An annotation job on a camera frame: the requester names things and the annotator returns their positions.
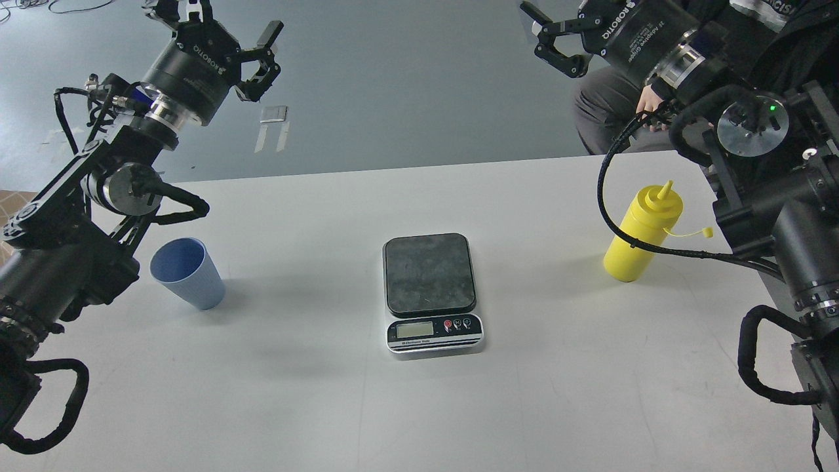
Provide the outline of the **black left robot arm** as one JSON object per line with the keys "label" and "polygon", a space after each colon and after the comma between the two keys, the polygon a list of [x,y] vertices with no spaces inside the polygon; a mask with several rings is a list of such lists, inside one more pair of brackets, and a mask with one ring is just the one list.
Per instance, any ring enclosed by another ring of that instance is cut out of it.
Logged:
{"label": "black left robot arm", "polygon": [[[71,137],[61,96],[90,102],[93,121],[73,159],[2,229],[12,247],[2,267],[2,445],[41,454],[71,433],[86,400],[90,374],[78,359],[36,361],[50,334],[90,305],[109,304],[138,280],[134,253],[153,224],[206,217],[206,201],[161,179],[153,164],[176,149],[186,123],[206,126],[231,90],[258,102],[281,74],[273,45],[284,24],[270,21],[254,48],[240,45],[214,18],[208,1],[147,1],[147,17],[172,38],[144,78],[92,77],[84,88],[55,90],[56,114]],[[41,386],[42,374],[76,375],[65,412],[52,432],[27,439],[15,430]]]}

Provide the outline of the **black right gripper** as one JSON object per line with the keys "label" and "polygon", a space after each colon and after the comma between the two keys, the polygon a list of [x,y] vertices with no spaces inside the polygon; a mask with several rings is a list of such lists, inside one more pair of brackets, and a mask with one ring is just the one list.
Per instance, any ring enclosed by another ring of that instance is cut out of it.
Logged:
{"label": "black right gripper", "polygon": [[533,21],[534,56],[572,79],[587,74],[589,54],[566,56],[558,36],[581,35],[585,51],[624,73],[650,73],[700,25],[674,1],[583,1],[577,18],[557,21],[531,2],[520,9]]}

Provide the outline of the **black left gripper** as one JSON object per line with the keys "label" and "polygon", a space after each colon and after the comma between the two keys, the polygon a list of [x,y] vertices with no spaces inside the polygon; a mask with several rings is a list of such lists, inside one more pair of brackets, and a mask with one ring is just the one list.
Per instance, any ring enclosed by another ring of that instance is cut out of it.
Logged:
{"label": "black left gripper", "polygon": [[144,1],[143,10],[174,31],[143,84],[186,108],[202,126],[215,117],[242,77],[242,66],[227,60],[231,54],[239,52],[235,57],[241,64],[258,64],[254,75],[235,87],[243,102],[259,102],[281,74],[273,50],[284,29],[281,20],[267,24],[254,48],[241,50],[235,37],[215,21],[210,1]]}

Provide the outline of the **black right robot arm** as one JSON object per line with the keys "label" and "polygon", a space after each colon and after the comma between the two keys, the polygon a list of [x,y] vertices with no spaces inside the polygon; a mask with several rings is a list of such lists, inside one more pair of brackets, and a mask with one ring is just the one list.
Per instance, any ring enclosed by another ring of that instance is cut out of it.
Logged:
{"label": "black right robot arm", "polygon": [[757,395],[811,406],[837,438],[837,2],[583,1],[554,20],[533,3],[534,54],[567,77],[599,56],[652,105],[620,110],[611,83],[583,94],[589,151],[605,165],[642,125],[710,171],[722,260],[785,283],[796,316],[755,307],[742,320],[738,371]]}

